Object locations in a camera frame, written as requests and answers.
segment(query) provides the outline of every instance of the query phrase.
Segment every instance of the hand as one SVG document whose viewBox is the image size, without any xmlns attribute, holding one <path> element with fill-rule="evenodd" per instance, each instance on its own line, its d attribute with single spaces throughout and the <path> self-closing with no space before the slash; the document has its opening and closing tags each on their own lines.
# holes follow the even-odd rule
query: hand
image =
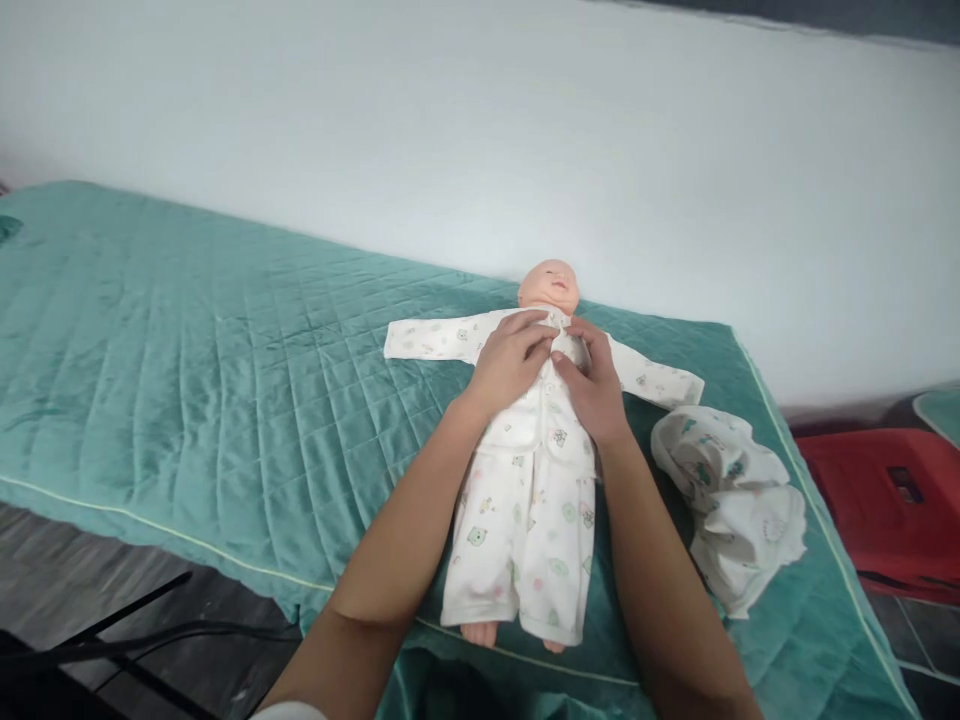
<svg viewBox="0 0 960 720">
<path fill-rule="evenodd" d="M 556 328 L 535 323 L 546 310 L 526 310 L 508 315 L 487 338 L 477 359 L 477 369 L 463 397 L 488 418 L 509 407 L 530 389 L 550 356 Z"/>
<path fill-rule="evenodd" d="M 576 316 L 567 333 L 582 338 L 590 352 L 590 371 L 586 375 L 563 353 L 552 355 L 557 373 L 570 389 L 570 400 L 580 423 L 598 446 L 623 438 L 633 439 L 623 409 L 620 378 L 610 354 L 610 338 L 592 323 Z"/>
</svg>

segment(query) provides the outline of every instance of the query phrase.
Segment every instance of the black cable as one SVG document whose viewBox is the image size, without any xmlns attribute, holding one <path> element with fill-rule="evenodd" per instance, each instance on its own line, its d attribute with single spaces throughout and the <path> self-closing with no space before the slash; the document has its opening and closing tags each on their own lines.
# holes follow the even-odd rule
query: black cable
<svg viewBox="0 0 960 720">
<path fill-rule="evenodd" d="M 257 628 L 237 623 L 220 622 L 214 620 L 195 620 L 183 623 L 172 628 L 160 630 L 151 635 L 132 640 L 117 642 L 94 642 L 82 645 L 68 645 L 52 650 L 16 653 L 0 656 L 0 677 L 9 680 L 17 675 L 35 673 L 50 667 L 67 663 L 97 660 L 111 655 L 125 655 L 134 650 L 152 648 L 164 642 L 182 639 L 185 636 L 203 633 L 209 635 L 246 635 L 259 640 L 276 640 L 286 642 L 300 642 L 303 638 L 283 635 L 288 628 Z"/>
<path fill-rule="evenodd" d="M 288 625 L 286 628 L 284 628 L 284 630 L 289 630 L 294 627 L 296 627 L 296 625 Z M 190 638 L 195 638 L 195 637 L 217 637 L 217 636 L 223 636 L 223 635 L 236 635 L 236 634 L 237 633 L 198 631 L 198 632 L 190 633 L 180 637 L 170 638 L 169 640 L 162 642 L 159 645 L 154 645 L 149 650 L 144 650 L 142 653 L 140 653 L 136 657 L 130 658 L 130 662 L 136 664 L 141 660 L 143 660 L 145 657 L 147 657 L 147 655 L 151 655 L 152 653 L 155 653 L 157 650 L 165 648 L 167 647 L 167 645 L 173 645 L 173 643 L 180 642 L 181 640 L 189 640 Z M 267 640 L 267 642 L 292 642 L 294 640 L 300 640 L 300 639 L 301 638 L 274 638 L 273 640 Z M 93 689 L 93 694 L 94 695 L 98 694 L 107 685 L 112 683 L 114 680 L 116 680 L 120 675 L 122 675 L 126 671 L 127 671 L 126 668 L 120 668 L 119 670 L 114 672 L 112 675 L 110 675 L 110 677 L 108 677 L 106 680 L 104 680 L 102 683 L 100 683 L 99 685 L 97 685 L 97 687 Z"/>
</svg>

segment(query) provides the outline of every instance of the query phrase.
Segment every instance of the doll face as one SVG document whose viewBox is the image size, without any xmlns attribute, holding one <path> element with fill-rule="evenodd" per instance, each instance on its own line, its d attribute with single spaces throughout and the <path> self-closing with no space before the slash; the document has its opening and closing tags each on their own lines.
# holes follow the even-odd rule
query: doll face
<svg viewBox="0 0 960 720">
<path fill-rule="evenodd" d="M 573 268 L 562 260 L 544 260 L 520 284 L 520 307 L 553 305 L 573 315 L 580 303 L 580 287 Z"/>
</svg>

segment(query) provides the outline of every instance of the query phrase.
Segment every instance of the quilted pad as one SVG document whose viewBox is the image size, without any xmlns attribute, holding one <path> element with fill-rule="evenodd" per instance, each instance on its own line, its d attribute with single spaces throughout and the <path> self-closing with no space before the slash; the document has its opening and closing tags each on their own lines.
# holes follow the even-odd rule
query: quilted pad
<svg viewBox="0 0 960 720">
<path fill-rule="evenodd" d="M 470 378 L 385 361 L 387 324 L 512 307 L 516 286 L 81 183 L 0 199 L 0 500 L 213 565 L 304 630 L 364 529 Z M 727 621 L 768 717 L 915 707 L 822 499 L 732 330 L 584 302 L 584 317 L 706 380 L 808 501 L 809 548 Z M 628 397 L 649 456 L 663 411 Z M 684 534 L 690 519 L 664 476 Z M 442 573 L 409 645 L 466 660 L 530 715 L 650 717 L 617 607 L 598 491 L 583 645 L 516 624 L 493 651 L 442 629 Z M 405 702 L 398 664 L 388 702 Z"/>
</svg>

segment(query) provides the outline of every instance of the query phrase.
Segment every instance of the white cloth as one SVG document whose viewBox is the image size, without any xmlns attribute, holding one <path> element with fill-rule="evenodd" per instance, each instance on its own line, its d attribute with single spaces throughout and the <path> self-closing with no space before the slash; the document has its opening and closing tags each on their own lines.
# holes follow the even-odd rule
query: white cloth
<svg viewBox="0 0 960 720">
<path fill-rule="evenodd" d="M 806 548 L 806 503 L 741 418 L 681 407 L 653 427 L 653 458 L 693 511 L 690 555 L 727 615 L 745 619 L 777 570 Z"/>
<path fill-rule="evenodd" d="M 569 316 L 545 306 L 560 330 L 553 349 L 581 369 L 590 356 L 567 334 Z M 476 364 L 490 334 L 520 308 L 447 320 L 390 323 L 386 358 Z M 654 363 L 611 339 L 621 387 L 665 408 L 695 405 L 703 381 Z M 508 621 L 564 645 L 583 637 L 593 553 L 596 459 L 566 384 L 551 361 L 533 386 L 484 432 L 454 523 L 442 625 Z"/>
<path fill-rule="evenodd" d="M 490 620 L 563 645 L 583 640 L 593 563 L 593 465 L 543 449 L 477 452 L 453 529 L 441 625 Z"/>
<path fill-rule="evenodd" d="M 327 716 L 312 705 L 290 701 L 271 705 L 250 720 L 327 720 Z"/>
</svg>

